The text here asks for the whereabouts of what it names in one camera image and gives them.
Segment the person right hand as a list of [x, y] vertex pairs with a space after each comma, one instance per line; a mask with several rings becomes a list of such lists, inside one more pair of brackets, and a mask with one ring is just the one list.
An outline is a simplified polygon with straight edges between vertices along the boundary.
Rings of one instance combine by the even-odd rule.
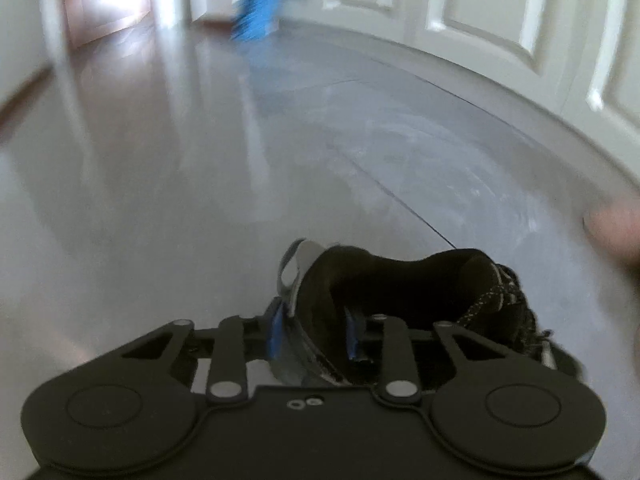
[[616, 200], [584, 217], [590, 238], [607, 254], [628, 266], [639, 264], [639, 201]]

